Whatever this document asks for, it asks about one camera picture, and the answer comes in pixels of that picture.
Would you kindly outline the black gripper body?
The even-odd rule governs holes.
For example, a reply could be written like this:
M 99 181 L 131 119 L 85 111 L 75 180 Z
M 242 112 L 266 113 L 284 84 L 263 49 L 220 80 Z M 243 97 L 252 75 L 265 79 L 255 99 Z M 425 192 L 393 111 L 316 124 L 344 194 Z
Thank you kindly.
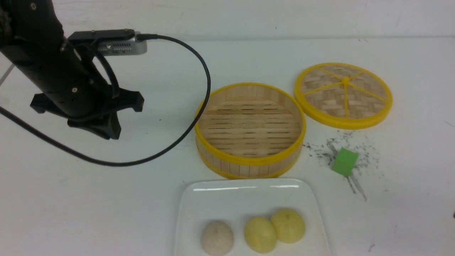
M 36 94 L 30 106 L 38 113 L 50 112 L 67 120 L 71 128 L 78 128 L 93 133 L 106 140 L 120 138 L 122 128 L 117 113 L 131 108 L 142 112 L 144 98 L 139 92 L 120 89 L 114 99 L 96 97 L 94 105 L 89 107 L 87 96 L 55 104 L 45 94 Z

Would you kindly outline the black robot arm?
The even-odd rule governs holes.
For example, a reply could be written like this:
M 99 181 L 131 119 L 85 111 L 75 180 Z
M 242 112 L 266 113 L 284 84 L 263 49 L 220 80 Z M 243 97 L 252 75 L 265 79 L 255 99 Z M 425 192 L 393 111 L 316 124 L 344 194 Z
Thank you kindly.
M 121 89 L 105 59 L 145 53 L 136 35 L 123 29 L 65 37 L 52 1 L 1 1 L 1 53 L 41 91 L 30 106 L 107 140 L 120 136 L 119 111 L 143 110 L 143 96 Z

